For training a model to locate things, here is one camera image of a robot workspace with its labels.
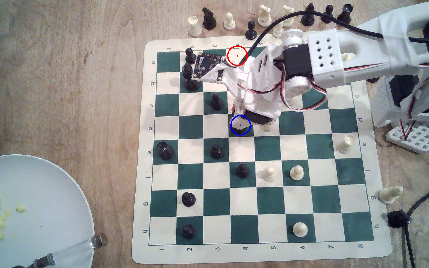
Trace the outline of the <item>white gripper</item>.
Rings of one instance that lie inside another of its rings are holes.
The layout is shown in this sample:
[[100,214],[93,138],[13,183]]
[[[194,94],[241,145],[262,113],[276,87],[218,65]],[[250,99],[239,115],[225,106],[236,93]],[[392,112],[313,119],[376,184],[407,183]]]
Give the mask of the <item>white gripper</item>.
[[247,119],[255,125],[273,125],[281,115],[282,102],[266,100],[263,95],[249,91],[240,93],[240,99],[234,100],[232,125],[247,125]]

